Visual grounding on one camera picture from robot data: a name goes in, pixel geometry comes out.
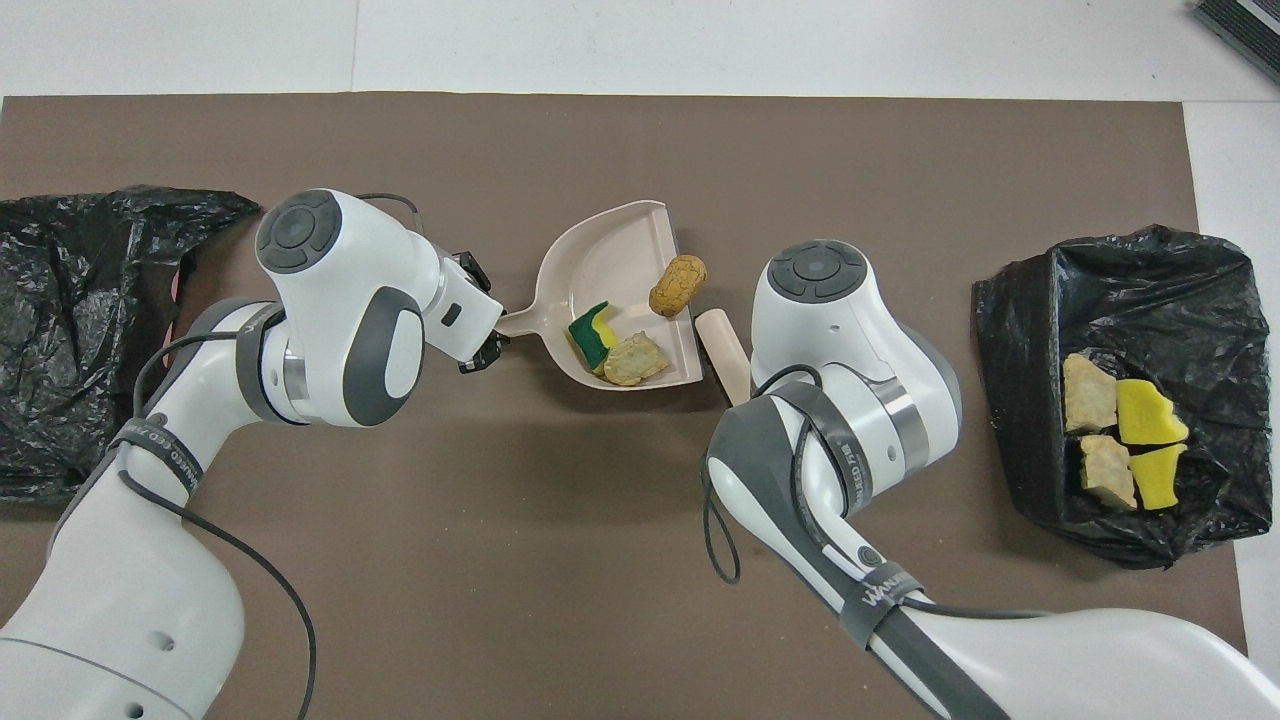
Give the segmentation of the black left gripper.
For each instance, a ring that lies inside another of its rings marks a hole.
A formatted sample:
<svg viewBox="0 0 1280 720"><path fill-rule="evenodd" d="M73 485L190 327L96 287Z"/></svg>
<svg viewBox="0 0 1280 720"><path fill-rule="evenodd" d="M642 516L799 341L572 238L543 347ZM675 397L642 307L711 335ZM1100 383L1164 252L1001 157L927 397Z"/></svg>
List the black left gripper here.
<svg viewBox="0 0 1280 720"><path fill-rule="evenodd" d="M449 266L445 273L445 290L449 295L445 328L456 332L463 341L460 347L465 348L466 342L479 341L484 324L489 325L489 332L475 348L475 354L458 361L462 374L483 372L493 365L511 343L511 337L497 328L506 310L492 297L492 282L470 251L457 252L451 260L457 269Z"/></svg>

